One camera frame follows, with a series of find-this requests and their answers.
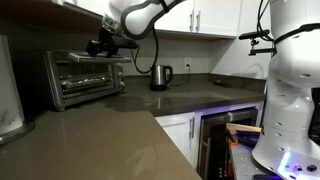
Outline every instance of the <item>stainless steel toaster oven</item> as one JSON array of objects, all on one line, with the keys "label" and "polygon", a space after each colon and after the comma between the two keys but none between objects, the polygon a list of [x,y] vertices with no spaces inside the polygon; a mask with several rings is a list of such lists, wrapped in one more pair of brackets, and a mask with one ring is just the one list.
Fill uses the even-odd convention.
[{"label": "stainless steel toaster oven", "polygon": [[131,59],[67,50],[17,53],[20,83],[58,111],[65,107],[124,89],[122,63]]}]

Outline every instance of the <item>kitchen counter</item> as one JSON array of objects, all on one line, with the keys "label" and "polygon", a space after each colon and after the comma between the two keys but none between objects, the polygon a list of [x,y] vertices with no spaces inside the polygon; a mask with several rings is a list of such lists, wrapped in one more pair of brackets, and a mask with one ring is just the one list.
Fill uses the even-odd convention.
[{"label": "kitchen counter", "polygon": [[197,180],[154,116],[264,99],[209,82],[163,92],[133,85],[64,112],[37,111],[31,133],[0,147],[1,179]]}]

